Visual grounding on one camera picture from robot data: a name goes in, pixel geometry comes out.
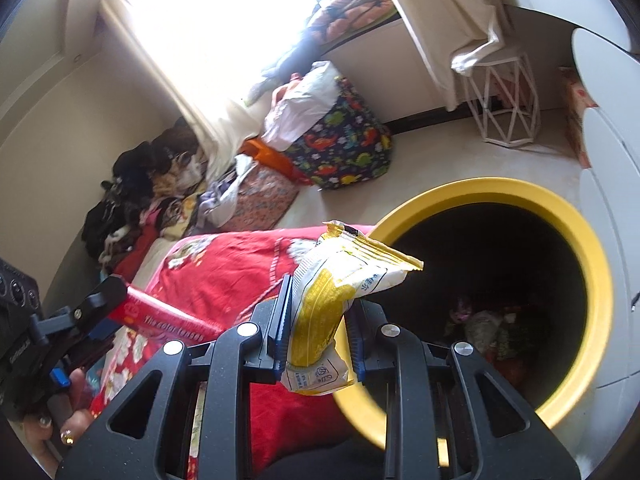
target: fingernail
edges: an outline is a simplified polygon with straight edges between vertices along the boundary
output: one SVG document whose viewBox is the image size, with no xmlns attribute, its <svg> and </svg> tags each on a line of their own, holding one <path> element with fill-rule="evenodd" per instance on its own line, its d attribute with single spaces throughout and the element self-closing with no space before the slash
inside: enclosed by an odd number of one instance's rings
<svg viewBox="0 0 640 480">
<path fill-rule="evenodd" d="M 72 446 L 74 444 L 74 434 L 72 433 L 71 430 L 65 430 L 62 433 L 60 433 L 60 440 L 62 441 L 63 444 L 66 444 L 67 446 Z"/>
</svg>

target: cardboard box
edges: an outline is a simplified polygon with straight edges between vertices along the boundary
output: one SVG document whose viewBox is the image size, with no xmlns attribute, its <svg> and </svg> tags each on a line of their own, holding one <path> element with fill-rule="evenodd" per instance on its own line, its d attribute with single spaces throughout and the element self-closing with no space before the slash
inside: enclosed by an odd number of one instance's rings
<svg viewBox="0 0 640 480">
<path fill-rule="evenodd" d="M 587 108 L 598 106 L 587 92 L 575 68 L 560 67 L 560 81 L 562 83 L 562 97 L 566 106 L 566 136 L 571 149 L 574 150 L 583 168 L 590 168 L 591 163 L 584 147 L 582 134 L 582 117 Z"/>
</svg>

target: yellow and white wrapper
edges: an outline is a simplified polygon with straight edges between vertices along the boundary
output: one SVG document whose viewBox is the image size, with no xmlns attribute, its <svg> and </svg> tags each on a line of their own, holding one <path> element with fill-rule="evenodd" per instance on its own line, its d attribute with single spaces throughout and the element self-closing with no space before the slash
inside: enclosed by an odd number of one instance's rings
<svg viewBox="0 0 640 480">
<path fill-rule="evenodd" d="M 292 392 L 322 395 L 349 386 L 334 335 L 355 298 L 404 281 L 422 262 L 338 221 L 293 273 L 292 323 L 282 383 Z"/>
</svg>

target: floor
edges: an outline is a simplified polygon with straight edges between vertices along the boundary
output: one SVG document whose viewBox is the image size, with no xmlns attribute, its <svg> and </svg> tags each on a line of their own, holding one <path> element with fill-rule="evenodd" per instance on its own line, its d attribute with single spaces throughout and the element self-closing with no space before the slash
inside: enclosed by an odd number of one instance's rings
<svg viewBox="0 0 640 480">
<path fill-rule="evenodd" d="M 482 142 L 472 118 L 396 135 L 393 160 L 386 175 L 339 190 L 304 187 L 278 227 L 304 227 L 327 220 L 376 224 L 424 191 L 478 176 L 527 180 L 579 208 L 580 165 L 564 138 L 563 128 L 562 110 L 543 112 L 536 143 L 520 149 Z"/>
</svg>

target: curtain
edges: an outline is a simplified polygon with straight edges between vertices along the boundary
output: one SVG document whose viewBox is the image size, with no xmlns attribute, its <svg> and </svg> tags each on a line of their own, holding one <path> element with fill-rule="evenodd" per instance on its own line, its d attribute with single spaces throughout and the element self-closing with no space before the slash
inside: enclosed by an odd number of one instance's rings
<svg viewBox="0 0 640 480">
<path fill-rule="evenodd" d="M 455 73 L 470 76 L 504 46 L 508 22 L 500 0 L 393 0 L 447 110 L 458 106 Z"/>
<path fill-rule="evenodd" d="M 171 27 L 162 16 L 140 16 L 128 0 L 101 0 L 100 14 L 120 41 L 174 99 L 196 133 L 209 165 L 207 180 L 222 175 L 242 142 L 260 133 L 259 116 L 224 95 L 224 85 L 190 66 L 188 52 L 171 48 Z"/>
</svg>

